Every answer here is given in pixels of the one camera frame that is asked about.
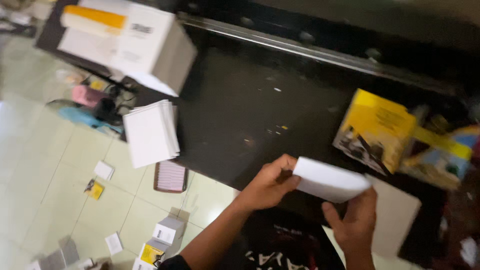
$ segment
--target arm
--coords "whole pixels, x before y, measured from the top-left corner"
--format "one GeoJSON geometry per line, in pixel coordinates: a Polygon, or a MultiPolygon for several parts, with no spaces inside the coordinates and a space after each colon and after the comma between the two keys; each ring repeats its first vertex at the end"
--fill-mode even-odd
{"type": "Polygon", "coordinates": [[[283,155],[262,167],[238,197],[180,252],[192,270],[211,269],[254,210],[277,205],[285,193],[297,188],[300,177],[291,176],[296,164],[297,159],[283,155]]]}
{"type": "Polygon", "coordinates": [[[371,187],[348,202],[343,220],[331,203],[322,210],[332,227],[338,245],[345,253],[347,270],[375,270],[372,259],[372,238],[375,229],[377,193],[371,187]]]}

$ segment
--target person's left hand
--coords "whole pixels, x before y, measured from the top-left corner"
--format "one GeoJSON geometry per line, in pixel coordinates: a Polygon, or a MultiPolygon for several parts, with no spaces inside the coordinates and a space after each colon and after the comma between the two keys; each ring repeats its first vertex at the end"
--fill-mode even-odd
{"type": "Polygon", "coordinates": [[[301,178],[292,176],[296,164],[297,159],[287,154],[265,164],[235,200],[246,210],[274,207],[300,184],[301,178]]]}

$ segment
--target small yellow package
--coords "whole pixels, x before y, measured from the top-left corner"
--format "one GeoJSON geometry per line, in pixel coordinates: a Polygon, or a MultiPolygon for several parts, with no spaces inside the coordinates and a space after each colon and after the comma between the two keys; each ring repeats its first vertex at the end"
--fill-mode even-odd
{"type": "Polygon", "coordinates": [[[88,182],[84,193],[87,193],[87,195],[89,195],[90,197],[98,200],[98,198],[100,198],[100,195],[102,195],[104,189],[104,186],[100,185],[97,181],[92,179],[90,180],[90,182],[88,182]]]}
{"type": "Polygon", "coordinates": [[[160,243],[152,238],[142,247],[140,259],[155,267],[159,267],[160,263],[165,258],[165,252],[167,249],[168,245],[160,243]]]}
{"type": "Polygon", "coordinates": [[[358,89],[333,146],[388,175],[397,170],[415,126],[404,106],[358,89]]]}

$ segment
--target black t-shirt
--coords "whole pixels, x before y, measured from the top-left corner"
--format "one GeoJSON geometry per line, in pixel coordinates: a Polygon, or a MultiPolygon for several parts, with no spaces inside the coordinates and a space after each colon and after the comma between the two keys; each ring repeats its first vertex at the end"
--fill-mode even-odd
{"type": "MultiPolygon", "coordinates": [[[[344,270],[322,226],[294,213],[272,208],[254,212],[216,267],[222,270],[344,270]]],[[[190,267],[181,256],[161,270],[190,267]]]]}

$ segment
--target hand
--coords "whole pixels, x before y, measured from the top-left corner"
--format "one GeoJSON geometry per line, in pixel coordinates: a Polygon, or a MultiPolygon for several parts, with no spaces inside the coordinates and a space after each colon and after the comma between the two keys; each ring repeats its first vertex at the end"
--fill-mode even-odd
{"type": "Polygon", "coordinates": [[[246,210],[274,207],[299,185],[301,178],[291,172],[296,164],[297,159],[287,154],[265,164],[235,200],[246,210]]]}
{"type": "Polygon", "coordinates": [[[346,256],[371,256],[376,205],[377,193],[372,187],[348,202],[343,220],[331,203],[322,204],[324,216],[346,256]]]}

